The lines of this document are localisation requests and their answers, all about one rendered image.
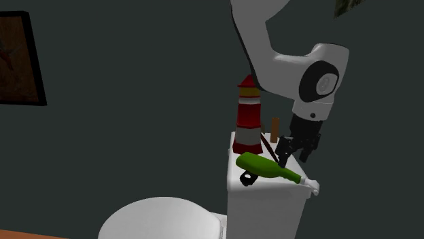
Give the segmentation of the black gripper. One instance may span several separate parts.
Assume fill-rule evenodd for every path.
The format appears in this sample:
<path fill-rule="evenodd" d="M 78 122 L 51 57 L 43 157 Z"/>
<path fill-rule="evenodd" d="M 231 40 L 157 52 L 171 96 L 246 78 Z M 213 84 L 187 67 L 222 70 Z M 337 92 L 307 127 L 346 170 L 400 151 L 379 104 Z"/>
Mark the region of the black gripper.
<path fill-rule="evenodd" d="M 279 166 L 286 167 L 288 158 L 295 151 L 293 148 L 302 149 L 299 160 L 306 162 L 309 155 L 318 148 L 321 139 L 320 130 L 323 121 L 312 121 L 303 119 L 293 114 L 289 129 L 289 136 L 281 136 L 275 149 L 275 154 L 279 159 Z"/>

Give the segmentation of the brown wooden stick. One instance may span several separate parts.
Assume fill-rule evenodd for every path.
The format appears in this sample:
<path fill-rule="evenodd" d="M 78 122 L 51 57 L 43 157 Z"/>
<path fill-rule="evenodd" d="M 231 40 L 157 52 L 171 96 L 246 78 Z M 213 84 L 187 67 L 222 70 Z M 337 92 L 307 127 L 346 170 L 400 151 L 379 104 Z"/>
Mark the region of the brown wooden stick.
<path fill-rule="evenodd" d="M 273 117 L 271 119 L 270 142 L 277 143 L 278 138 L 279 138 L 279 118 Z"/>

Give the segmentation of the dark red stick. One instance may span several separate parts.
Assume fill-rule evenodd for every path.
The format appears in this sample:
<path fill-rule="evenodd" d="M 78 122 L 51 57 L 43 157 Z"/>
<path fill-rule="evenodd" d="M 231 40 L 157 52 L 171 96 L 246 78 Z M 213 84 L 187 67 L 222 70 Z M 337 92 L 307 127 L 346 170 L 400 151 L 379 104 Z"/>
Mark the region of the dark red stick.
<path fill-rule="evenodd" d="M 267 148 L 269 154 L 272 156 L 273 160 L 276 163 L 279 163 L 279 160 L 277 156 L 275 155 L 275 152 L 273 151 L 272 147 L 270 146 L 269 142 L 266 140 L 264 133 L 261 133 L 261 141 L 263 142 L 264 146 Z"/>

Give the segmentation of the green bottle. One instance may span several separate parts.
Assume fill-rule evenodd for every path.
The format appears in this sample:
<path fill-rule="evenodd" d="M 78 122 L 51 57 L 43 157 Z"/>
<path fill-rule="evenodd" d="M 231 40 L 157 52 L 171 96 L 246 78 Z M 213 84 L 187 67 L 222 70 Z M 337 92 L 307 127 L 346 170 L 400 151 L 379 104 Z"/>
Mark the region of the green bottle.
<path fill-rule="evenodd" d="M 294 171 L 280 167 L 276 162 L 260 155 L 245 152 L 236 159 L 236 165 L 244 171 L 249 171 L 258 177 L 277 178 L 293 181 L 296 184 L 305 184 L 306 176 L 301 176 Z"/>

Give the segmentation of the red and white lighthouse figure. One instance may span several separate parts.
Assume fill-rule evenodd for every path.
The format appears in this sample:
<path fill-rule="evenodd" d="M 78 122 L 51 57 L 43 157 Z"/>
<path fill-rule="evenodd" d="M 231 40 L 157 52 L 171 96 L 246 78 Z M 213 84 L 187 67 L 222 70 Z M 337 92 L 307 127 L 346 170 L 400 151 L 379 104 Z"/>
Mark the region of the red and white lighthouse figure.
<path fill-rule="evenodd" d="M 233 152 L 261 154 L 261 102 L 260 90 L 253 82 L 252 75 L 238 85 L 238 108 L 236 130 L 232 144 Z"/>

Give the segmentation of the white toilet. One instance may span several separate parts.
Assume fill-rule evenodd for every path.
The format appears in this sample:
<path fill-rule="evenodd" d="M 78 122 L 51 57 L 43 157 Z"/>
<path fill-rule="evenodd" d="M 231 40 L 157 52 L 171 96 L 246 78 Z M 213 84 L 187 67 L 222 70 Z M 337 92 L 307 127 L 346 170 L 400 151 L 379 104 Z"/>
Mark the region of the white toilet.
<path fill-rule="evenodd" d="M 225 215 L 181 198 L 147 198 L 112 214 L 97 239 L 295 239 L 310 188 L 281 177 L 245 187 L 236 157 L 228 152 Z"/>

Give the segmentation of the dark framed wall picture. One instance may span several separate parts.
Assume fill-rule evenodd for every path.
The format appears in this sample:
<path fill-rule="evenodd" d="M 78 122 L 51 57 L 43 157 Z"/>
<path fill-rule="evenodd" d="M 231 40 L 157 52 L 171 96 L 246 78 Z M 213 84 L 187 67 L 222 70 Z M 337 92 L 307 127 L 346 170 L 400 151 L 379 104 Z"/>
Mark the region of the dark framed wall picture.
<path fill-rule="evenodd" d="M 0 104 L 46 106 L 30 14 L 0 11 Z"/>

